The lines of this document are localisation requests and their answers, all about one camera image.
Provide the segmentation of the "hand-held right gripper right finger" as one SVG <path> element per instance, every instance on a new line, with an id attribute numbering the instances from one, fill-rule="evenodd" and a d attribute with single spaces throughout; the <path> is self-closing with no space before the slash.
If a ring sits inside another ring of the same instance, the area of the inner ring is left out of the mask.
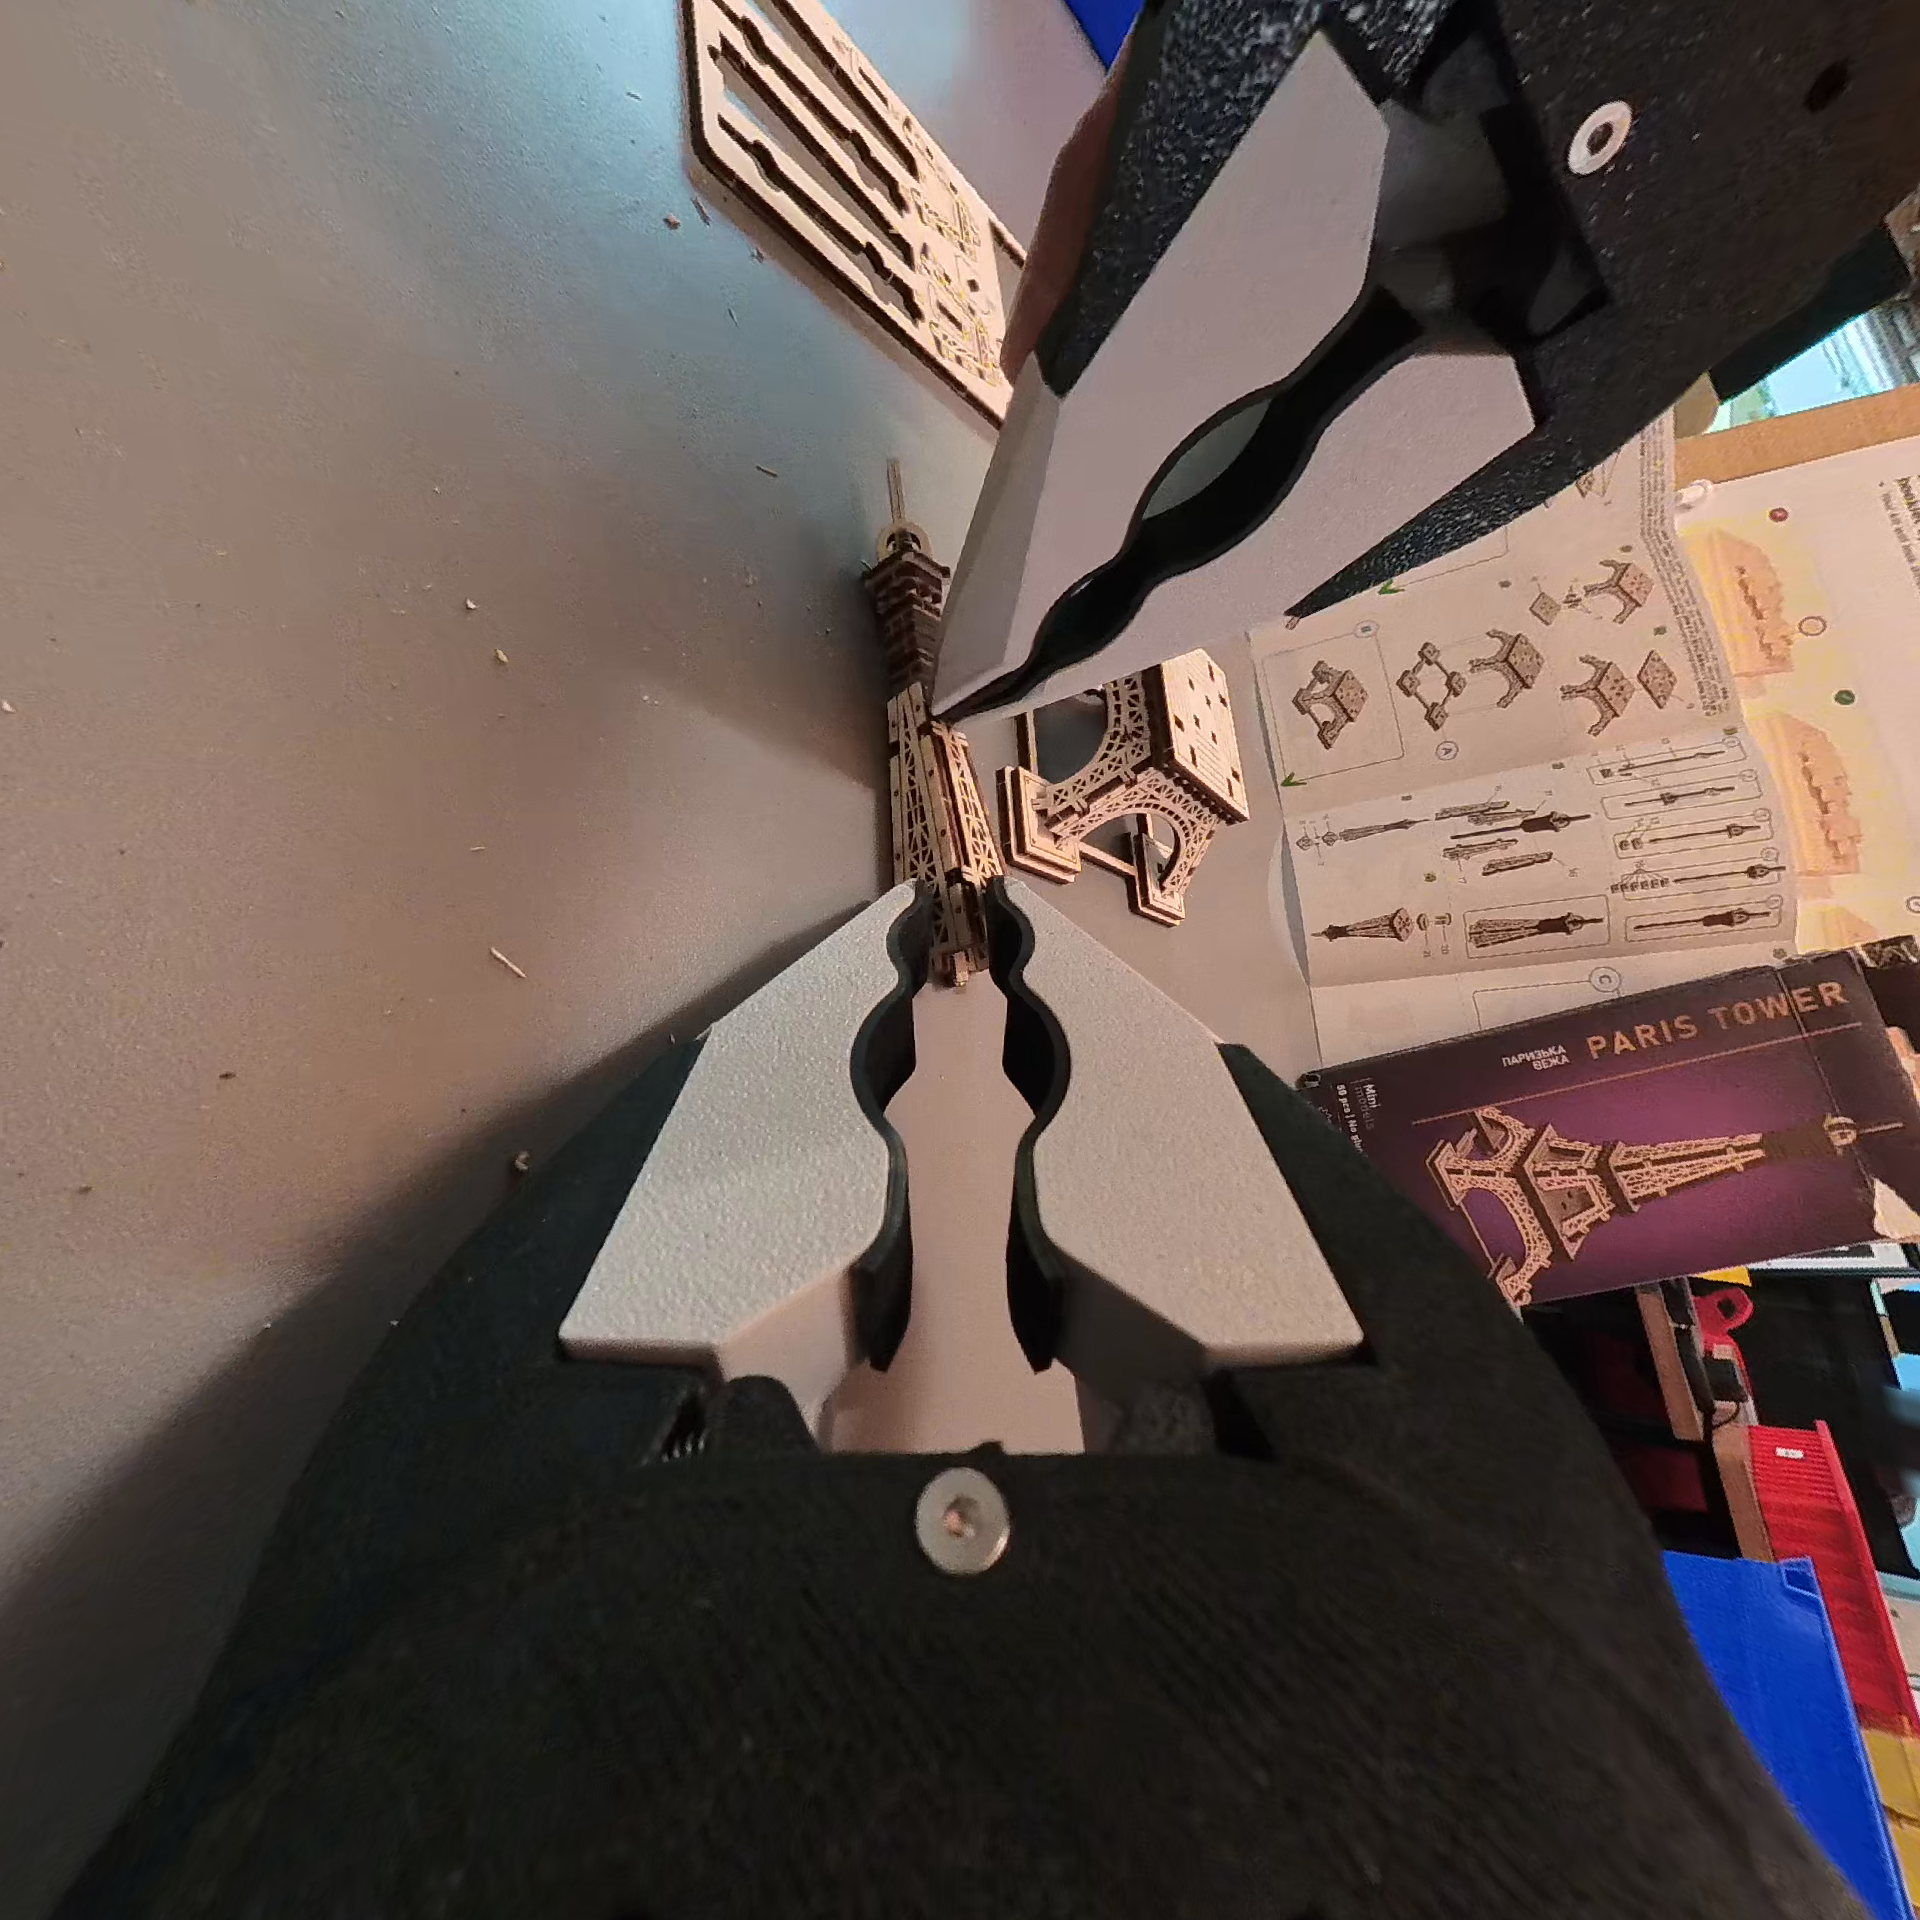
<path id="1" fill-rule="evenodd" d="M 999 1068 L 1025 1106 L 1005 1293 L 1085 1448 L 1223 1375 L 1369 1351 L 1276 1148 L 1194 1015 L 1022 880 L 988 901 Z"/>

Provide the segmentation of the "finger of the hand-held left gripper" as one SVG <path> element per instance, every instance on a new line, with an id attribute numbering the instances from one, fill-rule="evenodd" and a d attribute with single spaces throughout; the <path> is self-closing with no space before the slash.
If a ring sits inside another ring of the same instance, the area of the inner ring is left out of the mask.
<path id="1" fill-rule="evenodd" d="M 937 712 L 1041 704 L 1268 623 L 1530 427 L 1519 373 L 1502 350 L 1409 352 L 1327 422 L 1290 491 L 1223 555 L 1149 582 L 1113 636 L 1076 616 L 1052 647 L 988 678 L 943 683 Z"/>
<path id="2" fill-rule="evenodd" d="M 948 589 L 943 683 L 1113 636 L 1154 581 L 1270 514 L 1327 422 L 1409 352 L 1502 350 L 1394 298 L 1385 109 L 1316 32 L 1068 390 L 1014 386 Z"/>

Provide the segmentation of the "red plastic bin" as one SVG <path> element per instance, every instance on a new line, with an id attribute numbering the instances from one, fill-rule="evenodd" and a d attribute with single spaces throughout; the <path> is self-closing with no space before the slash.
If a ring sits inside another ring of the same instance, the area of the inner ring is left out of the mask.
<path id="1" fill-rule="evenodd" d="M 1862 1728 L 1917 1736 L 1903 1652 L 1831 1428 L 1754 1423 L 1745 1444 L 1772 1549 L 1809 1562 Z"/>

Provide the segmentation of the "wooden tower model spire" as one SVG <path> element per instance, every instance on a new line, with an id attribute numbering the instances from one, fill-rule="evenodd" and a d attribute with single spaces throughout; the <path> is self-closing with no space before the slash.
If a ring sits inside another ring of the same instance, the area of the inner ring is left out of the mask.
<path id="1" fill-rule="evenodd" d="M 886 685 L 886 792 L 893 876 L 929 888 L 928 971 L 948 988 L 989 967 L 988 888 L 1001 855 L 982 806 L 969 743 L 929 709 L 941 652 L 948 567 L 904 509 L 897 456 L 884 466 L 888 518 L 860 575 Z"/>

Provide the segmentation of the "wooden tower model base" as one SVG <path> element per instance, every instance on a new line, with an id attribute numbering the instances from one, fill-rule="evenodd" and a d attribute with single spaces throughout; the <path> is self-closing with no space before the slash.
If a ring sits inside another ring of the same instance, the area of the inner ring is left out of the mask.
<path id="1" fill-rule="evenodd" d="M 1040 770 L 1040 715 L 1017 715 L 1014 762 L 997 770 L 1005 856 L 1053 883 L 1096 863 L 1125 878 L 1134 915 L 1180 925 L 1215 835 L 1250 818 L 1226 678 L 1207 652 L 1189 652 L 1096 698 L 1092 755 L 1061 779 Z"/>

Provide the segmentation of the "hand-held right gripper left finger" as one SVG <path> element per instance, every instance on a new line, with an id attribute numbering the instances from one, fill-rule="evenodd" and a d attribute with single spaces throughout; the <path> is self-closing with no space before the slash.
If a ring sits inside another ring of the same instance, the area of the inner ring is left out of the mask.
<path id="1" fill-rule="evenodd" d="M 772 1379 L 823 1430 L 909 1316 L 921 888 L 901 883 L 712 1022 L 559 1320 L 574 1359 Z"/>

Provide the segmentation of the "blue bin with tag label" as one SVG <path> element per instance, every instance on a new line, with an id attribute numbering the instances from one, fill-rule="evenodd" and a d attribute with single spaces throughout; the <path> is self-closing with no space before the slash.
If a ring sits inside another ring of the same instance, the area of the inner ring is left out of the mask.
<path id="1" fill-rule="evenodd" d="M 1786 1805 L 1870 1915 L 1910 1918 L 1812 1562 L 1663 1551 L 1663 1571 L 1700 1662 Z"/>

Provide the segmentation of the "purple tower model box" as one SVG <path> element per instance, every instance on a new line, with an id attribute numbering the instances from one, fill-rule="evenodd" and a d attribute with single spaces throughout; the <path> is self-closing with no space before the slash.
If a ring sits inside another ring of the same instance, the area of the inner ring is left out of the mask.
<path id="1" fill-rule="evenodd" d="M 1514 1307 L 1916 1238 L 1916 940 L 1326 1066 L 1301 1090 Z"/>

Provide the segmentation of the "printed instruction poster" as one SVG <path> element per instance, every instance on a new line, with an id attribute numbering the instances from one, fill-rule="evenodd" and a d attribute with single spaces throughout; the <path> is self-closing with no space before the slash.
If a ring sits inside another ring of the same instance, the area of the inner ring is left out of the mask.
<path id="1" fill-rule="evenodd" d="M 1785 812 L 1802 951 L 1917 928 L 1917 439 L 1696 480 L 1674 525 Z"/>

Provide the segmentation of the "folded assembly leaflet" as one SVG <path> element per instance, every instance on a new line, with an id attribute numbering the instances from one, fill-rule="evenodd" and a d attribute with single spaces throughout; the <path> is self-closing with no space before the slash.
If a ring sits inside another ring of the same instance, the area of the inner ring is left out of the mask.
<path id="1" fill-rule="evenodd" d="M 1247 634 L 1324 1066 L 1797 949 L 1785 810 L 1674 530 L 1673 422 Z"/>

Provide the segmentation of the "cardboard backing board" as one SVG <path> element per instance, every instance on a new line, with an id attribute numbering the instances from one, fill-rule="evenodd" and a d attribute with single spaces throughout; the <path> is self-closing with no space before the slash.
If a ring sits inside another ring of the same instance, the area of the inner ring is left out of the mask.
<path id="1" fill-rule="evenodd" d="M 1917 383 L 1800 414 L 1736 422 L 1673 445 L 1677 486 L 1734 482 L 1917 437 Z"/>

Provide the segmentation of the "yellow plastic bin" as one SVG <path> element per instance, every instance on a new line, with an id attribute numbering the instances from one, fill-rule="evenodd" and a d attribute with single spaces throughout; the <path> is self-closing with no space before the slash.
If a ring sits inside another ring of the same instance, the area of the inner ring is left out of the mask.
<path id="1" fill-rule="evenodd" d="M 1862 1748 L 1900 1864 L 1906 1914 L 1917 1915 L 1917 1736 L 1864 1725 Z"/>

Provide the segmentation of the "grey desk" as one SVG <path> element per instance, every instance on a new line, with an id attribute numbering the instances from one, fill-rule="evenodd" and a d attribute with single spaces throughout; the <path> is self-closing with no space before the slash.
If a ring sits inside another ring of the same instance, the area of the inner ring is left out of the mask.
<path id="1" fill-rule="evenodd" d="M 5 5 L 5 1915 L 437 1268 L 886 870 L 856 567 L 984 419 L 679 5 Z"/>

